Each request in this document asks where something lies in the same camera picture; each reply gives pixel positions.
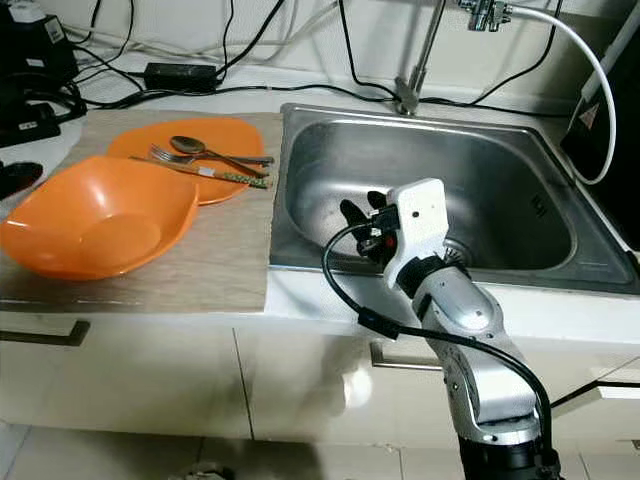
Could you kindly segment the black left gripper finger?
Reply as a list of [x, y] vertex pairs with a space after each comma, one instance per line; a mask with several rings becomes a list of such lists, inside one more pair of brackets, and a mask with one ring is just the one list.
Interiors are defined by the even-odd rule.
[[44, 174], [44, 166], [37, 163], [13, 163], [0, 172], [0, 198], [9, 198], [28, 189]]

